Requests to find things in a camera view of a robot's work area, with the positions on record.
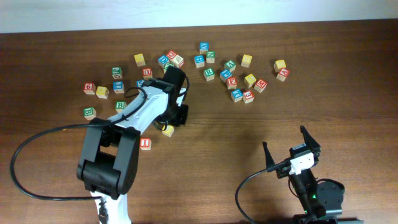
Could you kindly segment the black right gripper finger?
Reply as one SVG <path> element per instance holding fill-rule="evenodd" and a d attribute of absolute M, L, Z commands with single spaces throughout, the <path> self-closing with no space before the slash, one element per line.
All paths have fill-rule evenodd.
<path fill-rule="evenodd" d="M 321 146 L 319 143 L 309 134 L 305 126 L 301 125 L 300 131 L 303 134 L 304 143 L 310 148 L 312 152 L 320 152 Z"/>
<path fill-rule="evenodd" d="M 275 167 L 275 162 L 271 156 L 271 153 L 267 147 L 267 143 L 265 141 L 262 142 L 262 146 L 264 148 L 264 154 L 265 154 L 265 158 L 266 158 L 266 171 L 267 172 L 272 172 Z"/>

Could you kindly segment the red number block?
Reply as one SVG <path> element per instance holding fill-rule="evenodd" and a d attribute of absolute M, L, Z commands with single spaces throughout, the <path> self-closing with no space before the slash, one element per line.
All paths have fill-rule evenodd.
<path fill-rule="evenodd" d="M 152 148 L 152 141 L 149 138 L 141 138 L 139 148 L 143 151 L 149 151 Z"/>

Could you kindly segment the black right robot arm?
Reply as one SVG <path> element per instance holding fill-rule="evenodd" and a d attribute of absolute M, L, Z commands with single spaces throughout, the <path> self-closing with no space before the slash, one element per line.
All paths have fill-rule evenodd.
<path fill-rule="evenodd" d="M 304 126 L 300 127 L 304 143 L 289 149 L 290 157 L 275 163 L 267 143 L 263 143 L 266 171 L 276 172 L 277 178 L 288 177 L 303 209 L 303 215 L 294 215 L 294 223 L 338 223 L 345 187 L 331 179 L 316 179 L 312 167 L 319 161 L 321 146 Z"/>

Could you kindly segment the black round arm base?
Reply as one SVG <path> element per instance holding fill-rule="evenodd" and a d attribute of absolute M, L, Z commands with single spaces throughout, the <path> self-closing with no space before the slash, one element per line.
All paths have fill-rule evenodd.
<path fill-rule="evenodd" d="M 325 215 L 341 215 L 345 187 L 331 179 L 320 179 L 317 182 L 317 199 L 325 210 Z"/>

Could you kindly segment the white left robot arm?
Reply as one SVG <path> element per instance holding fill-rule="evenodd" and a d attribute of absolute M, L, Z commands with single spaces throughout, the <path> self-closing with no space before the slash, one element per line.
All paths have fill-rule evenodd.
<path fill-rule="evenodd" d="M 184 83 L 186 74 L 169 67 L 162 78 L 146 80 L 122 112 L 90 121 L 76 175 L 94 197 L 100 223 L 131 222 L 127 193 L 137 173 L 141 135 L 154 121 L 168 128 L 186 123 Z"/>

